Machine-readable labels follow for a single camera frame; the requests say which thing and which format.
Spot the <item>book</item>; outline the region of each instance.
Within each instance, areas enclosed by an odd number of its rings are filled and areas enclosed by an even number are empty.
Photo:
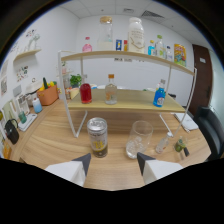
[[[183,116],[184,116],[184,113],[174,113],[174,117],[176,117],[179,122],[182,121]],[[192,120],[192,118],[188,114],[186,114],[182,122],[182,126],[188,130],[198,129],[198,125]]]

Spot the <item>glass cup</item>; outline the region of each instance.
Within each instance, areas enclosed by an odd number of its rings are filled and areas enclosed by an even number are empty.
[[[132,125],[128,141],[126,143],[126,153],[131,159],[137,158],[138,152],[145,152],[150,143],[153,133],[152,125],[147,121],[135,121]]]
[[[19,119],[20,119],[22,124],[24,124],[26,122],[26,115],[24,114],[24,111],[21,111],[19,113]]]

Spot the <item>aluminum can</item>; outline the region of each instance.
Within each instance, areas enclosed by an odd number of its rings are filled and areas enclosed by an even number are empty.
[[[116,40],[116,51],[121,51],[122,40]]]
[[[87,122],[87,130],[93,150],[93,155],[102,158],[107,155],[107,122],[99,117],[90,119]]]

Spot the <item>jar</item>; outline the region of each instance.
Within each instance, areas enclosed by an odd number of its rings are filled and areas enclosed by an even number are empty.
[[[136,17],[129,19],[128,51],[145,53],[144,29],[141,19]]]
[[[69,80],[69,78],[63,79],[63,82],[64,82],[64,88],[65,89],[70,87],[70,80]]]
[[[103,16],[100,18],[97,50],[98,51],[113,50],[113,27],[112,27],[112,17],[110,16]]]

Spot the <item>beverage can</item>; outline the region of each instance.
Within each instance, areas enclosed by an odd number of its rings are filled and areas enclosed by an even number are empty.
[[[121,51],[122,40],[116,40],[116,51]]]
[[[87,122],[87,130],[93,154],[102,158],[107,155],[107,122],[103,118],[95,117]]]
[[[187,66],[186,48],[180,44],[174,44],[174,63]]]

